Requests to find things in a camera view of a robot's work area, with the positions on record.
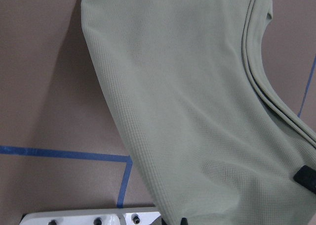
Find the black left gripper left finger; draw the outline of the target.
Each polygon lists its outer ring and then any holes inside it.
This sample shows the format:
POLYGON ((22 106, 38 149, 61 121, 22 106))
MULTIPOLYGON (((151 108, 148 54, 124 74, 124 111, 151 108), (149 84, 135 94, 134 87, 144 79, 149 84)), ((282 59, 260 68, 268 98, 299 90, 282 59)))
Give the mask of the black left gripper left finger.
POLYGON ((181 222, 180 222, 180 225, 188 225, 188 220, 187 220, 187 218, 182 218, 182 219, 181 219, 181 222))

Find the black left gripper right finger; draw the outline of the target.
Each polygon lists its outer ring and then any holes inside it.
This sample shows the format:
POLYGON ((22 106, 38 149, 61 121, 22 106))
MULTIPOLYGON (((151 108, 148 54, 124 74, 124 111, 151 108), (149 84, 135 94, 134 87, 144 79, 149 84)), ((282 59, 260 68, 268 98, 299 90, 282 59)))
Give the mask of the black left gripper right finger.
POLYGON ((316 193, 316 171, 311 167, 304 165, 293 179, 310 192, 316 193))

